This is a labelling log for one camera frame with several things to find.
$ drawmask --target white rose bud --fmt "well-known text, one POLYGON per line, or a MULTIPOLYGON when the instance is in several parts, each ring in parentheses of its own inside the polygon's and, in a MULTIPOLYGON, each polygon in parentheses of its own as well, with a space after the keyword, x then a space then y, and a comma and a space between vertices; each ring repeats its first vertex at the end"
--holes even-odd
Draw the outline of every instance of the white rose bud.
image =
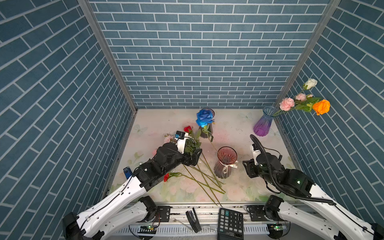
POLYGON ((313 88, 314 86, 316 86, 317 84, 317 80, 316 79, 313 79, 313 78, 308 78, 308 81, 306 81, 303 85, 304 87, 304 90, 308 90, 308 89, 311 89, 313 88))

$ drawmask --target dark vase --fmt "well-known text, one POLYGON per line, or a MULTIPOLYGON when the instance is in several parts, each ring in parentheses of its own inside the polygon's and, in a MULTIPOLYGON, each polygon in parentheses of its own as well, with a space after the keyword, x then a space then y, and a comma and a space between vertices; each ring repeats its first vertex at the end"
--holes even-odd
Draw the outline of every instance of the dark vase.
POLYGON ((214 167, 217 177, 225 179, 231 175, 232 167, 226 166, 234 164, 237 160, 237 153, 231 147, 222 147, 217 151, 218 161, 214 167))
POLYGON ((274 119, 273 114, 277 112, 277 108, 273 106, 267 106, 263 108, 263 116, 257 121, 253 127, 253 132, 260 137, 264 137, 268 134, 271 128, 272 120, 274 119))
MULTIPOLYGON (((202 110, 208 110, 208 111, 212 112, 212 118, 215 116, 215 111, 212 110, 212 109, 210 109, 210 108, 203 108, 202 110)), ((209 123, 209 124, 208 124, 208 131, 209 131, 211 134, 213 134, 212 123, 209 123)), ((202 138, 208 138, 208 134, 203 133, 203 132, 201 131, 201 135, 200 135, 200 137, 202 137, 202 138)))

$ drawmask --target white robotic arm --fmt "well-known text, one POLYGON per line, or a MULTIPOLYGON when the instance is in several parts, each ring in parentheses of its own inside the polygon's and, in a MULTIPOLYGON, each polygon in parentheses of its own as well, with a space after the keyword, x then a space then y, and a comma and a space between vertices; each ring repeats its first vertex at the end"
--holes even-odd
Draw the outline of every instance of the white robotic arm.
MULTIPOLYGON (((310 193, 314 197, 332 199, 318 185, 313 185, 310 193)), ((356 217, 337 202, 335 202, 336 205, 303 200, 302 202, 316 210, 324 218, 300 210, 274 195, 271 195, 264 206, 264 210, 268 218, 290 221, 326 240, 381 239, 379 238, 379 229, 356 217)))
POLYGON ((121 211, 134 199, 144 195, 163 180, 164 175, 179 164, 196 165, 201 149, 192 156, 184 153, 188 133, 177 131, 174 143, 165 143, 157 149, 153 159, 141 164, 129 179, 113 193, 91 208, 79 213, 69 213, 63 218, 63 232, 67 240, 100 240, 134 222, 152 221, 157 206, 152 199, 142 197, 132 207, 121 211))
POLYGON ((380 225, 369 224, 353 215, 303 172, 285 169, 280 163, 281 155, 276 157, 265 152, 260 141, 254 135, 250 137, 254 143, 251 145, 254 159, 243 161, 248 176, 263 178, 282 193, 310 206, 325 219, 304 212, 275 195, 271 195, 264 205, 267 218, 293 222, 326 240, 383 239, 384 229, 380 225))

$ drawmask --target floral tablecloth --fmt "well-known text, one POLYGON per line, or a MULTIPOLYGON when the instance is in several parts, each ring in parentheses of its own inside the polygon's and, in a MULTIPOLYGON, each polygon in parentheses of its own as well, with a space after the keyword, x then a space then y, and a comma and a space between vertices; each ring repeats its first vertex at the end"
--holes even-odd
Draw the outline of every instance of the floral tablecloth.
MULTIPOLYGON (((139 166, 140 163, 151 159, 159 146, 165 142, 169 142, 170 137, 179 130, 182 131, 186 126, 192 126, 196 132, 198 125, 196 124, 196 113, 198 109, 140 109, 137 113, 132 131, 129 135, 123 156, 118 166, 118 171, 113 180, 111 190, 113 191, 126 181, 123 173, 125 167, 130 167, 132 171, 139 166)), ((242 165, 242 161, 252 158, 250 145, 252 141, 249 138, 253 134, 253 125, 259 120, 263 112, 260 109, 214 109, 215 124, 213 124, 214 140, 211 144, 208 139, 200 138, 202 142, 201 148, 210 167, 214 168, 217 162, 217 151, 223 146, 229 146, 236 150, 238 154, 238 168, 232 169, 232 174, 227 179, 220 179, 224 183, 223 190, 225 194, 215 192, 216 197, 221 203, 225 202, 246 202, 256 201, 265 202, 272 194, 265 187, 265 182, 259 178, 249 178, 242 165)), ((258 137, 263 146, 276 149, 282 155, 281 163, 286 168, 293 169, 293 163, 287 149, 277 130, 276 124, 272 122, 271 129, 267 136, 258 137)), ((201 170, 211 175, 208 168, 199 161, 198 165, 201 170)), ((192 175, 199 181, 205 182, 201 173, 188 168, 192 175)), ((173 172, 181 172, 189 175, 184 166, 180 165, 173 172)), ((211 203, 211 199, 204 190, 193 180, 186 177, 171 177, 167 182, 159 183, 153 187, 148 195, 155 202, 184 203, 184 202, 201 202, 211 203)), ((285 200, 293 200, 285 195, 281 196, 285 200)))

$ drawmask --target ribbon bow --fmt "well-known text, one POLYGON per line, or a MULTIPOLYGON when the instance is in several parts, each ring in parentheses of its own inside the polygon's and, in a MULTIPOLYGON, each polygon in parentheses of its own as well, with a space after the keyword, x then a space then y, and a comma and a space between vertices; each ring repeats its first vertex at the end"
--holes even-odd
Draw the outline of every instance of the ribbon bow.
POLYGON ((228 167, 233 167, 233 168, 237 168, 237 164, 239 161, 235 161, 234 163, 232 164, 224 164, 222 161, 219 161, 223 166, 223 173, 227 173, 228 172, 228 167))

